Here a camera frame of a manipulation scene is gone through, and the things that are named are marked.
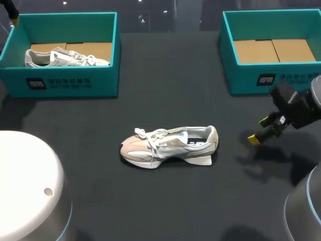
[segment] shoelace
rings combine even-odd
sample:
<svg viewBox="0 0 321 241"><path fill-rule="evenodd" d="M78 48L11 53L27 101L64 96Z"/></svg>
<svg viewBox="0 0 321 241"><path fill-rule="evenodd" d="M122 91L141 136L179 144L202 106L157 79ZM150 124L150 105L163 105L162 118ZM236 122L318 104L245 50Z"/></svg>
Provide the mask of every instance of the shoelace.
<svg viewBox="0 0 321 241"><path fill-rule="evenodd" d="M165 129L157 129L156 131L153 131L151 133L146 133L144 129L135 128L135 133L139 136L139 138L147 140L147 148L151 149L151 163L154 160L155 153L157 152L158 147L165 147L166 144L159 144L156 143L156 140L162 139L164 136L166 136L169 132Z"/></svg>
<svg viewBox="0 0 321 241"><path fill-rule="evenodd" d="M86 56L75 51L70 51L70 54L75 58L70 64L85 66L88 63L88 65L96 65L96 58L92 54Z"/></svg>

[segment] shoe sole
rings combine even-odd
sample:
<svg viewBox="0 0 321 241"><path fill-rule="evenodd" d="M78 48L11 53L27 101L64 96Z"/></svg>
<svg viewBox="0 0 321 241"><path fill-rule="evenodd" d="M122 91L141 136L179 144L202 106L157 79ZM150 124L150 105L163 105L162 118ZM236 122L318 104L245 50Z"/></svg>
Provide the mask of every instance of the shoe sole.
<svg viewBox="0 0 321 241"><path fill-rule="evenodd" d="M154 162L136 162L127 158L124 158L126 161L130 162L131 164L142 167L142 168L148 168L148 169L155 169L157 168L163 161L154 161ZM194 158L186 158L184 159L187 163L193 164L193 165L199 165L199 166L210 166L212 165L212 157L211 156L205 156L205 157L194 157Z"/></svg>

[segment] white cylinder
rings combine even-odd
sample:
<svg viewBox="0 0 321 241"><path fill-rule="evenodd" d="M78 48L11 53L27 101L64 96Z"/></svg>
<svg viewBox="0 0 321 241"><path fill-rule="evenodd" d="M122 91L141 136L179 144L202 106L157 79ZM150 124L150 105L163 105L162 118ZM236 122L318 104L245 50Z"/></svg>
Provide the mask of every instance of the white cylinder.
<svg viewBox="0 0 321 241"><path fill-rule="evenodd" d="M56 153L32 135L0 131L0 241L72 241L71 216Z"/></svg>

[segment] shoe box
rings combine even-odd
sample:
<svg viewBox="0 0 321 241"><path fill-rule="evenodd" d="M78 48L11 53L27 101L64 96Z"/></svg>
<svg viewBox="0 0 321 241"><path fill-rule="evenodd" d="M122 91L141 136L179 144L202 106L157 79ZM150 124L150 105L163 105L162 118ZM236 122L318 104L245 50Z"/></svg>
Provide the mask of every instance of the shoe box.
<svg viewBox="0 0 321 241"><path fill-rule="evenodd" d="M56 47L109 66L25 67L25 52ZM117 97L120 36L117 13L20 14L0 56L0 78L12 97Z"/></svg>
<svg viewBox="0 0 321 241"><path fill-rule="evenodd" d="M231 94L307 89L321 73L321 11L223 12L219 48Z"/></svg>

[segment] robotic arm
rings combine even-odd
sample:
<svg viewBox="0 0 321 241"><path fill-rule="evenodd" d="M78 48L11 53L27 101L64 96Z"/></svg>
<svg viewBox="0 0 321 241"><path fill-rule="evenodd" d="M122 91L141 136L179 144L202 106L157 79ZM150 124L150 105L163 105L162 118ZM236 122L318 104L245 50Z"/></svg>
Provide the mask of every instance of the robotic arm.
<svg viewBox="0 0 321 241"><path fill-rule="evenodd" d="M253 145L262 144L273 136L279 137L289 125L300 129L321 119L321 76L303 92L295 91L288 84L279 84L270 95L279 111L259 122L263 129L248 137Z"/></svg>
<svg viewBox="0 0 321 241"><path fill-rule="evenodd" d="M0 4L4 5L9 18L16 27L18 25L19 11L16 9L12 0L0 0Z"/></svg>

